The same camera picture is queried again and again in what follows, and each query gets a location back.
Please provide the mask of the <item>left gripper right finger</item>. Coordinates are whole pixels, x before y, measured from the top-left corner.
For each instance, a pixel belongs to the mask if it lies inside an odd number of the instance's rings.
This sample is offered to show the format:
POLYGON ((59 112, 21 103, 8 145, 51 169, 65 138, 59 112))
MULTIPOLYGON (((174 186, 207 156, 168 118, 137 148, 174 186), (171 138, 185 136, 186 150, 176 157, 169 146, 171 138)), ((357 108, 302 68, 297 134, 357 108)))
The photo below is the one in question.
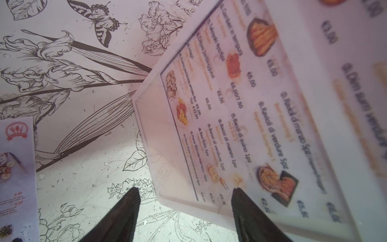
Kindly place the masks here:
POLYGON ((233 190, 231 205, 240 242, 292 242, 241 188, 233 190))

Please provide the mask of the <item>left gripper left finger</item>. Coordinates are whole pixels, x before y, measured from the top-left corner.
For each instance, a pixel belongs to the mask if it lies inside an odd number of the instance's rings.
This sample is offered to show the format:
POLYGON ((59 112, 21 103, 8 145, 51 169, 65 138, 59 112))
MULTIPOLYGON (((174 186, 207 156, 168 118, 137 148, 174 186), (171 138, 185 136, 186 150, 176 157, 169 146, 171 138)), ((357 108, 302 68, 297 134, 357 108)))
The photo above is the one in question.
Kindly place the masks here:
POLYGON ((139 189, 132 187, 89 231, 81 242, 131 242, 140 211, 141 198, 139 189))

